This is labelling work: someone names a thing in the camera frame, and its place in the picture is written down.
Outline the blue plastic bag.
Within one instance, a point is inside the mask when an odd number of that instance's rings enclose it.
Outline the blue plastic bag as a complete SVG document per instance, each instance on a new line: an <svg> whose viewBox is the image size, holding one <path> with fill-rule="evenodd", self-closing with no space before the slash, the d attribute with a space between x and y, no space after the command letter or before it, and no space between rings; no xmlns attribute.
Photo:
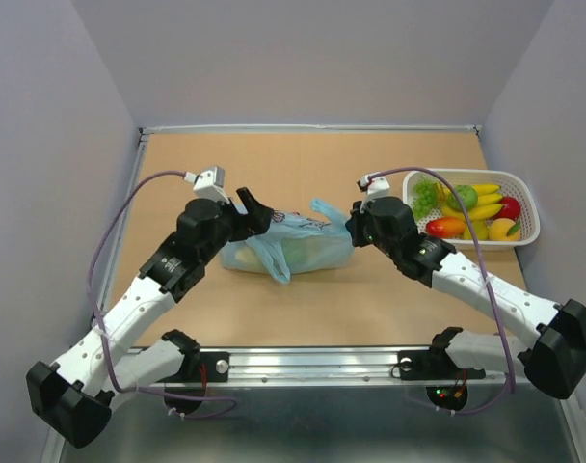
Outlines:
<svg viewBox="0 0 586 463"><path fill-rule="evenodd" d="M317 220L277 210L266 233L230 242L222 249L222 267L267 274L281 284L288 284L295 274L345 266L354 252L345 227L347 218L319 199L312 200L310 208L324 218Z"/></svg>

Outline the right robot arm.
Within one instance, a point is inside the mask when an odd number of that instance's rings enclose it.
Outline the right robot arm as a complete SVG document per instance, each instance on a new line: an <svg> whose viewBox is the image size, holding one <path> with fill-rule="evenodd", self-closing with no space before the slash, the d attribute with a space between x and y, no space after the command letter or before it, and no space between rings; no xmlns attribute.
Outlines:
<svg viewBox="0 0 586 463"><path fill-rule="evenodd" d="M586 373L586 307L559 304L484 271L465 254L420 232L396 197L356 201L346 229L356 247L373 246L405 277L448 294L493 319L497 335L449 328L435 336L428 365L439 376L458 369L502 370L539 391L567 399Z"/></svg>

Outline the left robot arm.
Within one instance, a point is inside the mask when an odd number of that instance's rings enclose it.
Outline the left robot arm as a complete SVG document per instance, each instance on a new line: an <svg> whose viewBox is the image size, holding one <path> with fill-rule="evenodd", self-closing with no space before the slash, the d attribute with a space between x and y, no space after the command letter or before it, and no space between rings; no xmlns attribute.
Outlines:
<svg viewBox="0 0 586 463"><path fill-rule="evenodd" d="M33 412L75 448L87 446L105 429L123 395L150 393L160 379L173 375L187 380L198 372L200 348L177 330L139 354L128 376L116 375L114 367L204 277L223 247L269 230L273 209L247 188L237 195L242 209L230 199L187 203L175 231L140 268L119 302L97 314L91 331L53 363L38 361L28 370Z"/></svg>

